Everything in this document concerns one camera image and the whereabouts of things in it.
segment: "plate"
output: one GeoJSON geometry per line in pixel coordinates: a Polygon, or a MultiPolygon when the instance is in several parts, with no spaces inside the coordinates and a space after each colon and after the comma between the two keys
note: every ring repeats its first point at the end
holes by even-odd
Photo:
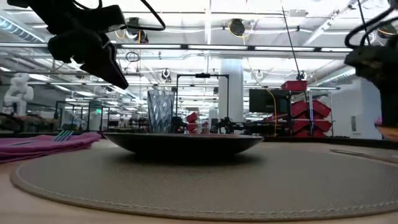
{"type": "Polygon", "coordinates": [[[223,156],[243,152],[260,143],[260,136],[235,134],[104,133],[113,143],[138,154],[223,156]]]}

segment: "round placemat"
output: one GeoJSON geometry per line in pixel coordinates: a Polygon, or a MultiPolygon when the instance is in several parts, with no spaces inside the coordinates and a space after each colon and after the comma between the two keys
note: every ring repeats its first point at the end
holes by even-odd
{"type": "Polygon", "coordinates": [[[120,148],[34,159],[11,174],[58,202],[192,220],[286,221],[398,210],[398,168],[355,157],[255,147],[222,161],[164,161],[120,148]]]}

